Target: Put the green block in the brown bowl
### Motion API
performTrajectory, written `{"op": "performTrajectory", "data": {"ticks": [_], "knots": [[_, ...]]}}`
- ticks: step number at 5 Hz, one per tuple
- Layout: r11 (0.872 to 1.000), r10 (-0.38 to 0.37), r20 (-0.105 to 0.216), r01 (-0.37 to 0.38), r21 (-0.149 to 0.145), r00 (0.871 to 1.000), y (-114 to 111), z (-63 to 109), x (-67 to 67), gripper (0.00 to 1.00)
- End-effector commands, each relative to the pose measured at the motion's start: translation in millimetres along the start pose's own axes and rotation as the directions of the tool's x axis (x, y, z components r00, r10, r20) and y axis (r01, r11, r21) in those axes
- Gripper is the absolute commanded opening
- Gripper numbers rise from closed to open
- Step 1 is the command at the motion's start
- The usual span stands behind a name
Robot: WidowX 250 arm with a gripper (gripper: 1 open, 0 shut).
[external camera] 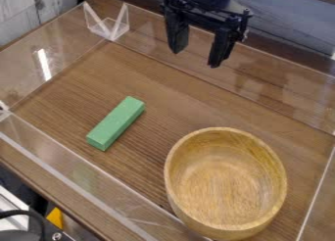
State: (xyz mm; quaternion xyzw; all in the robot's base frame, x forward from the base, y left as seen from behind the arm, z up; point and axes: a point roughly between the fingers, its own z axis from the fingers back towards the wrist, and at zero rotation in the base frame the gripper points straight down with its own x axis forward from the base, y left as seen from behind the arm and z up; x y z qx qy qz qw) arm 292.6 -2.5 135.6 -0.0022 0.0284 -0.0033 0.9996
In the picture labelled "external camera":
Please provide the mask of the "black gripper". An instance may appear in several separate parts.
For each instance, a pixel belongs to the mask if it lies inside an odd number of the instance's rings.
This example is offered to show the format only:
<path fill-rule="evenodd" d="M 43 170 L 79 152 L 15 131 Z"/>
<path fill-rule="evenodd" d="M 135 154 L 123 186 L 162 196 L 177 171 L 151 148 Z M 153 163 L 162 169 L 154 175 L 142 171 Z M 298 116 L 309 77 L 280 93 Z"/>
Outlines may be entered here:
<path fill-rule="evenodd" d="M 210 27 L 216 33 L 209 66 L 218 68 L 230 57 L 236 43 L 244 39 L 253 12 L 236 0 L 163 0 L 167 44 L 178 54 L 189 45 L 190 25 Z"/>

